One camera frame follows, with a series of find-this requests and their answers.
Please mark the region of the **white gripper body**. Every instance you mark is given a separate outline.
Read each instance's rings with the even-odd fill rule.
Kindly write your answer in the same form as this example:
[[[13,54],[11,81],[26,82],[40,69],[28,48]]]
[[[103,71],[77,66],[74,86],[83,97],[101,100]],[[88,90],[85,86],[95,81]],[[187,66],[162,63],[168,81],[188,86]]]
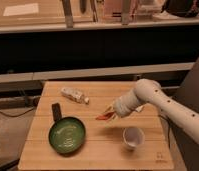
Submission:
[[[142,102],[135,95],[133,90],[118,97],[113,104],[113,109],[118,117],[129,116],[137,107],[141,106]]]

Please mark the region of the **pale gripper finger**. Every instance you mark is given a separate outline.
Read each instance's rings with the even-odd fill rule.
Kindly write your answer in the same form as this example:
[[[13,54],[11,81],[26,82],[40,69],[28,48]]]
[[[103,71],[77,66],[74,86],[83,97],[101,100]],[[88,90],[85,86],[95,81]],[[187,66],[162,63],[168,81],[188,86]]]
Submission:
[[[107,120],[114,120],[114,119],[116,119],[116,118],[117,118],[117,115],[114,114],[114,115],[110,116]]]
[[[114,107],[113,107],[113,105],[109,105],[106,108],[105,113],[112,113],[112,112],[114,112]]]

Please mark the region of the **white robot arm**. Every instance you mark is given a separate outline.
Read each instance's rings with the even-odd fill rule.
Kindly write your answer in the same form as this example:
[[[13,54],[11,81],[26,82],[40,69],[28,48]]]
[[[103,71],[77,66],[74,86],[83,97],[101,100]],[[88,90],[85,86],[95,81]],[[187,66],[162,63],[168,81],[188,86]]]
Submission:
[[[138,107],[150,103],[161,109],[164,114],[180,127],[199,145],[199,113],[176,102],[168,97],[158,82],[149,79],[140,79],[135,86],[116,98],[107,108],[108,118],[129,116]]]

